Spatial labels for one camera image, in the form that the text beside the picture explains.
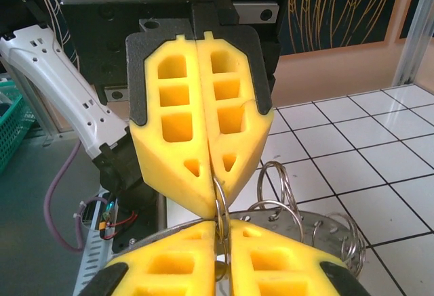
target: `electrical cable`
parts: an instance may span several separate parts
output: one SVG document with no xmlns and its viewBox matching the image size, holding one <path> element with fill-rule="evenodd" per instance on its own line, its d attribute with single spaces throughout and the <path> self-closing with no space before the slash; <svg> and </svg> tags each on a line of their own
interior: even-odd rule
<svg viewBox="0 0 434 296">
<path fill-rule="evenodd" d="M 134 219 L 134 216 L 136 215 L 136 213 L 134 213 L 134 211 L 132 212 L 131 216 L 123 221 L 120 221 L 119 223 L 116 224 L 107 224 L 108 227 L 116 227 L 122 224 L 125 224 L 127 222 L 129 222 L 130 220 Z"/>
<path fill-rule="evenodd" d="M 56 190 L 59 181 L 62 179 L 63 175 L 66 173 L 66 170 L 69 168 L 71 163 L 73 162 L 74 158 L 76 157 L 79 149 L 81 146 L 81 142 L 78 141 L 73 150 L 71 151 L 71 154 L 65 161 L 65 163 L 60 168 L 59 172 L 54 177 L 53 181 L 51 182 L 47 194 L 45 195 L 44 201 L 43 201 L 43 216 L 45 219 L 45 223 L 47 224 L 48 230 L 50 231 L 51 235 L 54 237 L 54 239 L 65 249 L 71 252 L 79 253 L 82 252 L 84 249 L 84 241 L 83 241 L 83 232 L 81 231 L 81 215 L 86 208 L 88 204 L 90 204 L 93 201 L 100 201 L 102 203 L 107 203 L 106 199 L 100 198 L 100 197 L 93 197 L 85 202 L 80 203 L 77 213 L 74 215 L 75 218 L 75 237 L 77 239 L 78 247 L 73 247 L 68 242 L 63 239 L 63 237 L 60 235 L 59 231 L 54 225 L 52 214 L 50 211 L 51 207 L 51 201 L 54 194 L 54 191 Z"/>
<path fill-rule="evenodd" d="M 58 31 L 59 35 L 60 35 L 60 45 L 62 46 L 62 50 L 63 50 L 64 49 L 64 42 L 62 40 L 62 33 L 60 31 L 59 20 L 57 19 L 57 15 L 54 12 L 54 8 L 53 8 L 53 5 L 51 4 L 50 0 L 44 0 L 44 2 L 45 2 L 45 6 L 48 8 L 48 12 L 50 13 L 50 18 L 52 19 L 52 26 L 53 26 L 53 31 L 54 31 L 54 37 L 57 40 L 57 31 Z M 56 21 L 56 25 L 57 25 L 56 28 L 54 28 L 53 19 Z"/>
<path fill-rule="evenodd" d="M 132 224 L 134 224 L 134 222 L 136 221 L 137 217 L 138 217 L 138 213 L 135 214 L 135 216 L 133 217 L 133 219 L 131 219 L 130 221 L 124 223 L 121 226 L 120 230 L 118 230 L 117 232 L 115 232 L 115 233 L 113 233 L 111 235 L 108 235 L 108 236 L 101 236 L 101 238 L 103 240 L 110 240 L 110 239 L 114 238 L 116 235 L 122 234 L 122 233 L 126 232 L 132 226 Z"/>
</svg>

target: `gold line artwork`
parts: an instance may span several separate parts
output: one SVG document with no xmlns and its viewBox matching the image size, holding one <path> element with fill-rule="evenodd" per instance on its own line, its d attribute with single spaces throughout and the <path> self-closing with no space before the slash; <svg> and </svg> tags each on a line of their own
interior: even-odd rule
<svg viewBox="0 0 434 296">
<path fill-rule="evenodd" d="M 292 49 L 300 53 L 345 47 L 358 38 L 357 44 L 369 43 L 382 13 L 389 10 L 387 4 L 388 0 L 289 0 Z"/>
</svg>

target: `metal key ring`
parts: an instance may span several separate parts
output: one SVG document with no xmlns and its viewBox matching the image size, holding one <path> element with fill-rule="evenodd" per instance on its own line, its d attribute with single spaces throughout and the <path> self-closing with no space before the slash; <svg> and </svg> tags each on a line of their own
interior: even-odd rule
<svg viewBox="0 0 434 296">
<path fill-rule="evenodd" d="M 357 248 L 357 243 L 359 241 L 359 230 L 357 229 L 357 225 L 354 221 L 353 218 L 351 218 L 348 215 L 342 214 L 342 213 L 328 213 L 327 215 L 325 215 L 326 217 L 341 217 L 343 219 L 345 219 L 345 221 L 348 223 L 349 225 L 349 230 L 350 230 L 350 235 L 351 235 L 351 240 L 350 240 L 350 246 L 348 248 L 347 254 L 345 254 L 345 240 L 342 241 L 342 248 L 341 248 L 341 260 L 343 262 L 347 262 L 348 260 L 351 260 L 352 256 L 354 256 L 355 252 L 356 252 L 356 248 Z"/>
<path fill-rule="evenodd" d="M 223 187 L 221 186 L 220 182 L 216 177 L 213 176 L 214 181 L 214 189 L 216 192 L 216 208 L 217 208 L 217 220 L 218 220 L 218 237 L 219 241 L 223 246 L 223 254 L 224 254 L 224 270 L 222 274 L 219 277 L 216 277 L 216 281 L 222 280 L 224 276 L 226 275 L 230 263 L 230 244 L 229 239 L 231 236 L 231 218 L 229 217 L 229 209 L 227 206 L 226 196 L 224 195 Z M 223 213 L 220 208 L 220 201 L 218 199 L 218 196 L 220 195 L 220 199 L 223 206 Z"/>
<path fill-rule="evenodd" d="M 366 244 L 365 240 L 360 237 L 358 242 L 358 249 L 359 251 L 359 263 L 357 264 L 357 267 L 355 268 L 354 276 L 358 278 L 361 274 L 361 271 L 363 270 L 363 265 L 366 260 Z"/>
<path fill-rule="evenodd" d="M 267 172 L 267 169 L 270 167 L 276 168 L 277 174 L 279 176 L 280 181 L 280 190 L 281 190 L 281 203 L 285 204 L 285 199 L 288 199 L 288 205 L 295 214 L 297 214 L 300 217 L 300 211 L 298 210 L 296 199 L 294 198 L 294 193 L 292 192 L 291 185 L 290 185 L 290 179 L 288 177 L 288 173 L 286 171 L 286 168 L 278 162 L 275 161 L 269 161 L 264 164 L 262 169 L 259 172 L 259 178 L 258 178 L 258 184 L 256 187 L 256 194 L 258 201 L 263 201 L 263 181 L 265 173 Z M 279 219 L 279 214 L 283 211 L 283 208 L 280 207 L 280 210 L 276 213 L 275 219 Z"/>
<path fill-rule="evenodd" d="M 322 220 L 319 220 L 315 223 L 315 228 L 313 229 L 312 232 L 312 240 L 311 240 L 312 247 L 315 247 L 315 236 L 317 235 L 318 228 L 320 228 L 323 224 L 324 222 Z"/>
<path fill-rule="evenodd" d="M 276 200 L 262 200 L 262 201 L 258 201 L 257 203 L 254 203 L 253 205 L 251 205 L 249 207 L 248 211 L 254 210 L 256 207 L 260 207 L 260 206 L 267 205 L 267 204 L 277 205 L 277 206 L 281 207 L 281 209 L 285 209 L 286 211 L 288 211 L 291 214 L 293 220 L 295 221 L 295 224 L 298 225 L 298 229 L 300 232 L 300 242 L 303 243 L 304 242 L 304 230 L 303 230 L 303 224 L 301 223 L 300 215 L 297 215 L 287 205 L 281 203 L 280 201 L 276 201 Z"/>
</svg>

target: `metal frame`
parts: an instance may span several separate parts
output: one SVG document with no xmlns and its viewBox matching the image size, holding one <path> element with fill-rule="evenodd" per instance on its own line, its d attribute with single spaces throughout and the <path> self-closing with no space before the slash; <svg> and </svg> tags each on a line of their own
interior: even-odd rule
<svg viewBox="0 0 434 296">
<path fill-rule="evenodd" d="M 434 34 L 434 0 L 419 0 L 392 86 L 414 83 Z"/>
<path fill-rule="evenodd" d="M 100 187 L 98 196 L 102 197 L 108 191 L 103 187 Z M 96 227 L 99 220 L 101 202 L 97 202 L 94 216 L 92 217 L 91 228 Z M 162 194 L 158 195 L 157 199 L 157 229 L 158 231 L 165 230 L 167 228 L 167 211 L 166 211 L 166 199 Z M 116 255 L 112 252 L 113 239 L 102 240 L 100 233 L 94 230 L 90 230 L 87 235 L 87 240 L 81 257 L 80 268 L 77 274 L 77 280 L 75 282 L 73 296 L 78 296 L 80 291 L 85 285 L 92 279 L 96 273 L 101 270 L 107 262 L 109 262 Z"/>
<path fill-rule="evenodd" d="M 30 107 L 33 115 L 35 116 L 38 124 L 41 126 L 42 130 L 47 136 L 46 142 L 50 143 L 55 135 L 60 132 L 50 116 L 50 112 L 43 103 L 41 96 L 31 85 L 31 82 L 27 79 L 22 72 L 17 68 L 11 66 L 6 62 L 6 60 L 0 57 L 0 63 L 2 63 L 15 83 L 15 86 L 20 90 L 20 93 L 27 105 Z"/>
<path fill-rule="evenodd" d="M 98 196 L 102 197 L 107 190 L 100 188 Z M 101 202 L 97 202 L 94 216 L 92 218 L 91 228 L 96 227 Z M 89 230 L 87 235 L 86 245 L 84 248 L 83 256 L 81 257 L 81 263 L 77 280 L 75 282 L 73 296 L 77 296 L 81 290 L 87 285 L 87 283 L 96 275 L 100 269 L 102 269 L 109 258 L 112 256 L 111 247 L 113 240 L 102 240 L 100 238 L 99 231 Z"/>
</svg>

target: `tile grout line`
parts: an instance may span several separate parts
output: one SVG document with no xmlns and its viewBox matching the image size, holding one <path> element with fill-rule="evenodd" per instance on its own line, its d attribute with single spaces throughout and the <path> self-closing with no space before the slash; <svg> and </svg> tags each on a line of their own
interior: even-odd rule
<svg viewBox="0 0 434 296">
<path fill-rule="evenodd" d="M 386 270 L 387 274 L 391 277 L 392 281 L 395 283 L 396 287 L 399 289 L 399 291 L 402 293 L 403 296 L 407 296 L 406 292 L 402 289 L 401 285 L 398 283 L 398 281 L 395 279 L 395 277 L 392 275 L 392 272 L 389 270 L 389 268 L 386 266 L 386 263 L 383 261 L 383 259 L 378 254 L 377 250 L 374 248 L 371 248 L 372 252 L 375 254 L 383 268 Z"/>
<path fill-rule="evenodd" d="M 283 121 L 284 121 L 285 124 L 288 126 L 288 128 L 290 128 L 290 131 L 289 131 L 289 132 L 292 132 L 292 128 L 291 128 L 290 124 L 286 121 L 285 117 L 282 115 L 282 113 L 280 112 L 280 110 L 279 110 L 278 108 L 276 108 L 276 111 L 277 111 L 277 113 L 279 113 L 280 117 L 283 119 Z M 277 199 L 279 202 L 281 202 L 280 197 L 279 197 L 279 195 L 277 194 L 276 189 L 275 189 L 275 187 L 274 187 L 274 185 L 273 185 L 273 183 L 272 183 L 272 181 L 271 181 L 270 175 L 268 174 L 268 172 L 266 172 L 265 175 L 267 176 L 267 178 L 269 179 L 269 182 L 270 182 L 271 186 L 273 187 L 273 191 L 274 191 L 274 193 L 275 193 L 276 199 Z"/>
<path fill-rule="evenodd" d="M 316 105 L 315 103 L 314 103 L 314 105 L 318 108 L 318 110 L 328 119 L 328 117 L 322 112 L 322 110 L 318 107 L 318 105 Z M 336 129 L 336 130 L 338 130 L 338 132 L 345 138 L 345 140 L 348 142 L 348 143 L 350 143 L 350 145 L 352 145 L 352 147 L 354 147 L 354 145 L 349 141 L 349 139 L 342 133 L 342 132 L 340 132 L 340 130 L 335 126 L 335 124 L 334 123 L 332 123 L 333 124 L 333 126 L 334 126 L 334 128 Z M 358 150 L 358 149 L 356 149 L 355 148 L 355 150 L 359 153 L 359 155 L 363 158 L 363 159 L 365 159 L 364 157 L 363 157 L 363 155 L 360 153 L 360 151 Z M 341 201 L 341 199 L 338 197 L 338 196 L 336 196 L 336 198 L 338 198 L 338 200 L 339 200 L 339 202 L 341 203 L 341 205 L 344 207 L 344 209 L 345 209 L 345 211 L 349 214 L 349 215 L 351 215 L 351 213 L 347 210 L 347 208 L 344 206 L 344 204 L 343 204 L 343 202 Z M 368 246 L 370 246 L 370 245 L 372 245 L 372 243 L 370 243 L 369 242 L 369 240 L 366 238 L 366 236 L 365 236 L 365 234 L 363 233 L 363 231 L 361 231 L 360 230 L 360 232 L 363 234 L 363 237 L 366 239 L 366 242 L 367 242 L 367 244 L 368 244 Z M 404 293 L 404 291 L 403 291 L 403 289 L 401 288 L 401 286 L 399 285 L 399 283 L 397 282 L 397 280 L 395 279 L 395 277 L 392 275 L 392 273 L 391 273 L 391 271 L 388 269 L 388 267 L 386 266 L 386 264 L 384 263 L 384 261 L 380 258 L 380 256 L 377 254 L 377 252 L 375 251 L 375 249 L 371 249 L 374 253 L 375 253 L 375 255 L 377 256 L 377 258 L 378 258 L 378 260 L 381 262 L 381 264 L 382 264 L 382 266 L 383 266 L 383 268 L 387 271 L 387 273 L 389 274 L 389 276 L 392 278 L 392 280 L 393 280 L 393 282 L 396 284 L 396 286 L 397 286 L 397 288 L 403 293 L 403 295 L 406 295 L 405 293 Z"/>
<path fill-rule="evenodd" d="M 432 167 L 430 164 L 428 164 L 428 162 L 426 162 L 426 160 L 424 160 L 422 157 L 420 157 L 419 155 L 417 155 L 411 148 L 409 148 L 406 144 L 404 144 L 396 135 L 394 135 L 392 132 L 390 132 L 385 126 L 383 126 L 379 121 L 377 121 L 375 118 L 373 118 L 379 125 L 381 125 L 383 128 L 385 128 L 391 135 L 393 135 L 393 137 L 395 137 L 396 139 L 398 139 L 398 142 L 400 142 L 401 144 L 403 144 L 406 148 L 408 148 L 410 150 L 410 152 L 412 152 L 413 154 L 415 154 L 417 157 L 419 157 L 422 161 L 424 161 L 424 163 L 426 163 L 428 166 L 430 166 L 430 168 L 434 169 L 434 167 Z M 342 133 L 340 132 L 341 135 L 343 135 L 345 137 L 345 139 L 347 139 L 347 141 L 351 144 L 351 142 L 349 141 L 349 139 Z M 371 166 L 371 168 L 387 183 L 387 186 L 392 189 L 392 191 L 394 191 L 394 193 L 398 196 L 398 198 L 400 198 L 405 205 L 407 205 L 407 207 L 416 215 L 416 217 L 430 230 L 432 231 L 431 227 L 425 222 L 425 220 L 422 219 L 422 217 L 413 209 L 413 207 L 411 207 L 402 197 L 401 195 L 392 187 L 391 183 L 386 180 L 383 175 L 381 175 L 381 173 L 371 164 L 371 162 L 358 150 L 356 149 L 356 151 L 359 153 L 359 155 L 365 160 L 365 162 L 367 162 L 369 164 L 369 166 Z"/>
<path fill-rule="evenodd" d="M 389 186 L 390 189 L 392 189 L 392 191 L 394 191 L 394 193 L 396 193 L 396 195 L 398 195 L 398 197 L 402 200 L 403 203 L 405 203 L 407 205 L 407 207 L 409 207 L 414 214 L 417 216 L 417 218 L 419 218 L 421 220 L 421 222 L 429 229 L 430 232 L 433 231 L 433 229 L 430 227 L 430 225 L 428 225 L 428 223 L 422 219 L 422 217 L 413 209 L 413 207 L 411 207 L 408 202 L 405 200 L 405 198 L 403 198 L 398 191 L 396 191 L 396 189 L 394 187 L 392 187 L 391 184 L 387 184 Z"/>
<path fill-rule="evenodd" d="M 388 87 L 388 88 L 380 88 L 380 90 L 381 91 L 394 91 L 394 90 L 399 89 L 399 88 L 405 88 L 405 87 L 410 87 L 410 86 L 414 86 L 414 84 L 405 84 L 405 85 Z"/>
<path fill-rule="evenodd" d="M 423 107 L 425 107 L 425 106 L 430 106 L 430 105 L 432 105 L 432 104 L 428 104 L 428 105 L 424 105 L 424 106 L 416 106 L 416 107 L 414 107 L 414 108 L 408 108 L 407 106 L 405 106 L 404 104 L 402 104 L 400 101 L 398 101 L 396 98 L 394 98 L 393 96 L 390 96 L 389 94 L 387 94 L 391 99 L 393 99 L 393 100 L 395 100 L 397 103 L 399 103 L 399 104 L 401 104 L 401 105 L 403 105 L 404 107 L 406 107 L 406 110 L 409 110 L 411 113 L 413 113 L 413 114 L 415 114 L 416 116 L 418 116 L 419 118 L 421 118 L 423 121 L 425 121 L 426 123 L 428 123 L 430 126 L 432 126 L 432 127 L 434 127 L 434 125 L 431 123 L 431 122 L 429 122 L 428 120 L 426 120 L 425 118 L 423 118 L 423 117 L 421 117 L 419 114 L 417 114 L 416 112 L 414 112 L 413 111 L 413 109 L 414 108 L 423 108 Z"/>
<path fill-rule="evenodd" d="M 419 115 L 419 114 L 417 114 L 416 112 L 414 112 L 412 108 L 409 108 L 408 110 L 409 110 L 411 113 L 415 114 L 417 117 L 421 118 L 421 119 L 422 119 L 423 121 L 425 121 L 426 123 L 429 123 L 431 126 L 434 127 L 434 125 L 433 125 L 431 122 L 429 122 L 429 121 L 426 120 L 424 117 L 422 117 L 421 115 Z"/>
<path fill-rule="evenodd" d="M 354 119 L 348 119 L 348 120 L 335 121 L 335 122 L 333 122 L 333 123 L 345 123 L 345 122 L 350 122 L 350 121 L 354 121 L 354 120 L 366 119 L 366 118 L 370 118 L 370 117 L 376 117 L 376 116 L 378 116 L 378 115 L 386 115 L 386 114 L 395 113 L 395 112 L 400 112 L 400 111 L 405 111 L 405 110 L 409 110 L 409 109 L 405 108 L 405 109 L 402 109 L 402 110 L 394 110 L 394 111 L 390 111 L 390 112 L 382 112 L 382 113 L 378 113 L 378 114 L 375 114 L 375 115 L 367 114 L 367 115 L 363 115 L 362 117 L 357 117 L 357 118 L 354 118 Z M 310 127 L 303 127 L 303 128 L 292 129 L 292 130 L 285 130 L 285 131 L 282 131 L 282 132 L 270 133 L 269 135 L 278 135 L 278 134 L 280 134 L 280 133 L 285 133 L 285 132 L 297 132 L 297 131 L 300 131 L 300 130 L 305 130 L 305 129 L 310 129 L 310 128 L 324 127 L 324 126 L 326 126 L 326 125 L 330 125 L 330 124 L 332 124 L 332 122 L 329 122 L 329 123 L 323 123 L 323 124 L 321 124 L 321 125 L 311 125 Z"/>
<path fill-rule="evenodd" d="M 377 89 L 375 91 L 366 91 L 364 93 L 356 93 L 356 94 L 351 94 L 351 95 L 347 95 L 349 98 L 352 98 L 353 96 L 362 96 L 362 95 L 368 95 L 368 94 L 372 94 L 372 93 L 376 93 L 377 91 L 381 91 L 381 89 Z"/>
<path fill-rule="evenodd" d="M 326 184 L 328 185 L 329 189 L 333 192 L 333 195 L 338 199 L 338 202 L 340 203 L 340 205 L 342 206 L 342 208 L 349 214 L 348 209 L 345 207 L 344 203 L 341 201 L 341 199 L 339 198 L 339 196 L 336 194 L 336 191 L 333 189 L 332 185 L 329 183 L 329 181 L 326 179 L 326 177 L 324 176 L 324 174 L 320 171 L 318 165 L 315 163 L 315 161 L 313 161 L 311 155 L 308 153 L 307 149 L 304 147 L 304 145 L 302 144 L 302 142 L 300 141 L 300 139 L 297 137 L 296 134 L 294 134 L 294 137 L 297 139 L 298 143 L 302 146 L 302 148 L 304 149 L 304 151 L 307 153 L 307 155 L 309 156 L 309 159 L 311 160 L 312 164 L 315 166 L 315 168 L 317 169 L 317 171 L 319 172 L 320 176 L 322 176 L 322 178 L 324 179 L 324 181 L 326 182 Z M 362 230 L 360 229 L 359 225 L 356 223 L 357 229 L 361 232 L 363 238 L 365 239 L 366 243 L 368 245 L 371 245 L 370 241 L 366 238 L 366 235 L 362 232 Z"/>
<path fill-rule="evenodd" d="M 432 233 L 433 232 L 425 232 L 425 233 L 414 234 L 414 235 L 405 236 L 405 237 L 401 237 L 401 238 L 395 238 L 394 240 L 386 240 L 384 242 L 379 242 L 379 243 L 376 243 L 374 245 L 371 245 L 369 248 L 372 249 L 374 247 L 382 247 L 383 245 L 389 245 L 389 244 L 392 244 L 392 243 L 401 242 L 403 240 L 411 240 L 413 238 L 418 238 L 418 237 L 422 237 L 422 236 L 428 236 L 428 235 L 431 235 Z"/>
<path fill-rule="evenodd" d="M 427 134 L 427 135 L 420 135 L 420 136 L 418 136 L 418 137 L 414 137 L 414 138 L 406 138 L 406 139 L 404 139 L 404 140 L 401 140 L 401 142 L 406 142 L 406 141 L 408 141 L 408 140 L 413 140 L 413 139 L 417 139 L 417 138 L 425 138 L 425 137 L 429 137 L 430 135 L 434 135 L 434 133 L 430 133 L 430 134 Z M 396 143 L 396 142 L 399 142 L 398 140 L 394 140 L 394 141 L 392 141 L 392 142 L 383 142 L 383 143 L 381 143 L 381 144 L 375 144 L 375 145 L 371 145 L 371 146 L 364 146 L 364 147 L 360 147 L 360 148 L 357 148 L 358 150 L 364 150 L 364 149 L 368 149 L 368 148 L 371 148 L 371 147 L 379 147 L 379 146 L 383 146 L 383 145 L 390 145 L 390 144 L 394 144 L 394 143 Z M 330 153 L 330 154 L 324 154 L 324 155 L 320 155 L 320 156 L 314 156 L 314 157 L 307 157 L 307 158 L 300 158 L 300 159 L 297 159 L 296 161 L 289 161 L 289 162 L 284 162 L 284 163 L 282 163 L 282 165 L 287 165 L 287 164 L 292 164 L 292 163 L 297 163 L 297 162 L 301 162 L 301 161 L 307 161 L 307 160 L 309 160 L 309 159 L 311 159 L 311 160 L 315 160 L 315 159 L 318 159 L 318 158 L 323 158 L 323 157 L 328 157 L 328 156 L 334 156 L 334 155 L 339 155 L 339 154 L 344 154 L 344 153 L 346 153 L 346 152 L 352 152 L 352 151 L 354 151 L 354 150 L 343 150 L 343 151 L 341 151 L 341 152 L 332 152 L 332 153 Z"/>
<path fill-rule="evenodd" d="M 379 91 L 381 93 L 383 93 L 386 97 L 391 98 L 392 100 L 395 100 L 394 98 L 392 98 L 389 94 L 386 94 L 383 91 Z M 363 111 L 365 111 L 366 113 L 368 113 L 359 103 L 357 103 L 357 101 L 355 101 L 353 98 L 351 98 L 351 96 L 348 97 L 350 100 L 352 100 L 354 103 L 357 104 L 358 107 L 360 107 Z M 377 115 L 384 115 L 384 114 L 388 114 L 388 113 L 394 113 L 394 112 L 399 112 L 399 111 L 404 111 L 404 110 L 409 110 L 409 108 L 407 106 L 405 106 L 404 104 L 398 102 L 397 100 L 395 100 L 400 106 L 403 106 L 404 108 L 400 109 L 400 110 L 393 110 L 393 111 L 388 111 L 388 112 L 381 112 L 378 114 L 370 114 L 368 113 L 371 117 L 376 117 Z"/>
<path fill-rule="evenodd" d="M 410 87 L 410 86 L 418 87 L 418 88 L 420 88 L 421 90 L 426 91 L 426 92 L 429 93 L 430 95 L 434 95 L 434 94 L 432 94 L 430 91 L 427 91 L 426 89 L 423 89 L 423 88 L 421 88 L 420 86 L 417 86 L 417 85 L 408 85 L 407 87 Z M 381 89 L 381 91 L 382 91 L 383 93 L 387 94 L 388 96 L 390 96 L 391 98 L 393 98 L 396 102 L 400 103 L 401 105 L 404 105 L 402 102 L 400 102 L 399 100 L 397 100 L 396 98 L 394 98 L 392 95 L 390 95 L 390 94 L 387 93 L 388 91 L 391 91 L 391 90 L 394 90 L 394 89 L 388 89 L 388 90 L 383 90 L 383 89 Z M 423 108 L 424 106 L 430 106 L 430 105 L 434 105 L 434 103 L 424 104 L 424 105 L 420 105 L 420 106 L 414 106 L 413 108 Z M 406 105 L 404 105 L 404 106 L 405 106 L 408 110 L 411 110 L 411 109 L 412 109 L 412 108 L 410 108 L 410 107 L 408 107 L 408 106 L 406 106 Z"/>
<path fill-rule="evenodd" d="M 400 180 L 400 181 L 391 182 L 389 184 L 398 184 L 398 183 L 402 183 L 402 182 L 406 182 L 406 181 L 412 181 L 414 179 L 423 179 L 425 177 L 430 177 L 430 176 L 434 176 L 434 174 L 421 175 L 421 176 L 417 176 L 417 177 L 412 177 L 410 179 L 403 179 L 403 180 Z M 360 188 L 360 189 L 351 190 L 351 191 L 339 192 L 339 193 L 336 193 L 336 195 L 337 196 L 344 196 L 346 194 L 351 194 L 351 193 L 354 193 L 354 192 L 361 192 L 361 191 L 371 190 L 371 189 L 375 189 L 375 188 L 380 188 L 382 186 L 388 186 L 389 184 L 387 182 L 385 182 L 384 184 L 378 184 L 378 185 L 375 185 L 375 186 L 368 186 L 366 188 Z M 330 198 L 331 196 L 334 196 L 334 195 L 320 196 L 318 198 L 313 198 L 313 199 L 308 199 L 308 200 L 300 201 L 298 204 L 309 203 L 309 202 L 312 202 L 312 201 L 327 199 L 327 198 Z"/>
<path fill-rule="evenodd" d="M 303 106 L 303 105 L 309 105 L 309 104 L 312 104 L 312 101 L 306 102 L 306 103 L 301 103 L 301 104 L 294 104 L 294 105 L 287 105 L 287 106 L 278 106 L 278 107 L 276 107 L 276 110 L 278 110 L 278 109 L 284 110 L 286 108 L 296 108 L 297 106 Z"/>
<path fill-rule="evenodd" d="M 366 119 L 366 118 L 370 118 L 370 117 L 358 118 L 358 119 L 354 119 L 354 120 Z M 280 134 L 282 134 L 282 133 L 289 133 L 289 132 L 296 133 L 296 132 L 298 132 L 298 131 L 300 131 L 300 130 L 312 129 L 312 128 L 318 128 L 318 127 L 325 127 L 326 125 L 331 125 L 331 124 L 332 124 L 332 123 L 327 123 L 327 124 L 325 124 L 325 125 L 314 125 L 313 127 L 307 127 L 307 128 L 303 128 L 303 129 L 297 129 L 297 130 L 294 130 L 294 131 L 292 131 L 292 130 L 288 130 L 288 131 L 282 131 L 282 132 L 270 133 L 269 136 L 272 136 L 272 135 L 280 135 Z M 363 149 L 367 149 L 367 148 L 371 148 L 371 147 L 377 147 L 377 146 L 382 146 L 382 145 L 389 145 L 389 144 L 393 144 L 394 142 L 406 142 L 406 141 L 408 141 L 408 140 L 413 140 L 413 139 L 417 139 L 417 138 L 425 138 L 425 137 L 429 137 L 430 135 L 434 135 L 434 133 L 426 133 L 426 134 L 424 134 L 424 135 L 417 135 L 417 136 L 415 136 L 415 137 L 410 137 L 410 138 L 404 138 L 404 139 L 393 140 L 392 142 L 382 142 L 382 143 L 380 143 L 380 144 L 374 144 L 374 145 L 369 145 L 369 146 L 358 147 L 358 149 L 363 150 Z M 320 158 L 320 157 L 326 157 L 326 156 L 331 156 L 331 155 L 336 155 L 336 154 L 342 154 L 343 152 L 348 152 L 348 151 L 349 151 L 349 150 L 343 150 L 342 152 L 332 152 L 332 153 L 330 153 L 330 154 L 325 154 L 325 155 L 321 155 L 321 156 L 314 156 L 314 157 L 311 157 L 311 158 L 312 158 L 312 159 L 316 159 L 316 158 Z"/>
</svg>

